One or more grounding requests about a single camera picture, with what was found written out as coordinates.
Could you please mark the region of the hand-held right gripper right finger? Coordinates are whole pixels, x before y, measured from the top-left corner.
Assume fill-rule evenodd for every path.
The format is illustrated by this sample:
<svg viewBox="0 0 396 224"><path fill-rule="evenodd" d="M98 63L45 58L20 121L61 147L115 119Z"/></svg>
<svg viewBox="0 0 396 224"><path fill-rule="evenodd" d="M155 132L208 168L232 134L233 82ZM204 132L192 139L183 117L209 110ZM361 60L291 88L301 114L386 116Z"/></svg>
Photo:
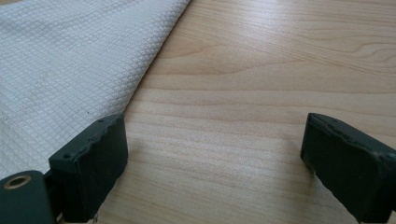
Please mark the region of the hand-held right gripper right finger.
<svg viewBox="0 0 396 224"><path fill-rule="evenodd" d="M301 159L358 222L396 211L396 149L339 119L310 113Z"/></svg>

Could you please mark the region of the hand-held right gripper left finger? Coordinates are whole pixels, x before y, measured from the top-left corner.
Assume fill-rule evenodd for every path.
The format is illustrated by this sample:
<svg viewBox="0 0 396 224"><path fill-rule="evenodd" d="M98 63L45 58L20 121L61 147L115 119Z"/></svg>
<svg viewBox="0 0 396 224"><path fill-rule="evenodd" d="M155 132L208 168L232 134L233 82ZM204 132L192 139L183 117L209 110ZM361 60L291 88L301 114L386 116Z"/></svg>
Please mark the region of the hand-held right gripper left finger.
<svg viewBox="0 0 396 224"><path fill-rule="evenodd" d="M61 187L67 222L96 215L128 162L122 114L101 118L49 157L51 177Z"/></svg>

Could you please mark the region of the white textured cloth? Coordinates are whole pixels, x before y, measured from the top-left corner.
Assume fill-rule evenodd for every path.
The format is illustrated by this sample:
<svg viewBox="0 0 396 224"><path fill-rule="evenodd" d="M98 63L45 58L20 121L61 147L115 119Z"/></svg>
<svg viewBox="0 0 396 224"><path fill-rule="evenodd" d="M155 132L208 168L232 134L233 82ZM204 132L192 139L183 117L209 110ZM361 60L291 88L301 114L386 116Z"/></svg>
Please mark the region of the white textured cloth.
<svg viewBox="0 0 396 224"><path fill-rule="evenodd" d="M0 5L0 179L121 113L190 0Z"/></svg>

